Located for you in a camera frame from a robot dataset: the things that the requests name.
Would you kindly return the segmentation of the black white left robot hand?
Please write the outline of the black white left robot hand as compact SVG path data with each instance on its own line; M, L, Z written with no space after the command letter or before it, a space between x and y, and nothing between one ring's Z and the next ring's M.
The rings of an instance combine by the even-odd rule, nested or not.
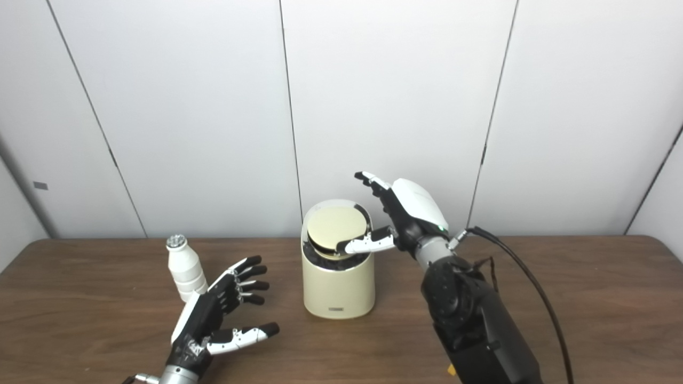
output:
M199 382L214 356L264 342L280 332L276 322L241 329L223 328L225 318L240 305L265 303L256 291L268 290L270 285L253 277L266 272L260 255L249 256L228 267L205 293L192 294L173 330L164 378L181 376Z

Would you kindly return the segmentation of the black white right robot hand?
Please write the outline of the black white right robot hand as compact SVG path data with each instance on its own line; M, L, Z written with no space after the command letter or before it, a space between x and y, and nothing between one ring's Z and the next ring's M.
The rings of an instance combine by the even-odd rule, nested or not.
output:
M369 172L357 172L354 177L371 188L391 224L337 243L337 255L375 253L391 248L413 254L422 240L449 238L449 225L441 209L432 195L417 183L398 178L390 184Z

